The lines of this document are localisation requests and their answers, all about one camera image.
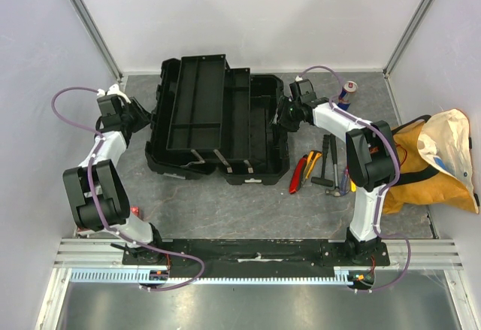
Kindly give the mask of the black plastic toolbox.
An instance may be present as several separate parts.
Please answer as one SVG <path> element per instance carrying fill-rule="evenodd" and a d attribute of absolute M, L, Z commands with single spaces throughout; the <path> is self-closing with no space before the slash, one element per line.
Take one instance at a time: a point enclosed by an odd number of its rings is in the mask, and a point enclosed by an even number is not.
<path fill-rule="evenodd" d="M 232 68 L 223 54 L 162 63 L 145 156 L 151 171 L 274 185 L 289 170 L 288 136 L 272 123 L 284 83 Z"/>

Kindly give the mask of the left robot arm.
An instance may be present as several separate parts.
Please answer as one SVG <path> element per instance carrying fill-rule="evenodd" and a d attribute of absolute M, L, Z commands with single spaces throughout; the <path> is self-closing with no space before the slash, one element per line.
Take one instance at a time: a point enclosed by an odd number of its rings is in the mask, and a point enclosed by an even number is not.
<path fill-rule="evenodd" d="M 129 242 L 147 263 L 164 259 L 165 245 L 156 227 L 131 211 L 116 170 L 132 134 L 150 124 L 150 112 L 133 98 L 106 95 L 97 99 L 101 116 L 87 157 L 62 175 L 74 222 L 79 230 L 109 232 Z"/>

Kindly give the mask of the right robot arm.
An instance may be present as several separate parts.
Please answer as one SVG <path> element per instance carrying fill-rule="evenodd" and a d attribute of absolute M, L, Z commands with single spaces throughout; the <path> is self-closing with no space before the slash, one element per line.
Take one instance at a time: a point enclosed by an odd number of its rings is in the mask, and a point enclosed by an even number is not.
<path fill-rule="evenodd" d="M 278 102 L 273 124 L 296 132 L 302 122 L 323 129 L 346 146 L 346 166 L 356 185 L 355 209 L 347 229 L 344 255 L 353 265 L 371 257 L 380 237 L 380 216 L 387 190 L 400 176 L 400 162 L 392 130 L 384 121 L 370 122 L 318 98 L 308 79 L 290 84 L 291 96 Z"/>

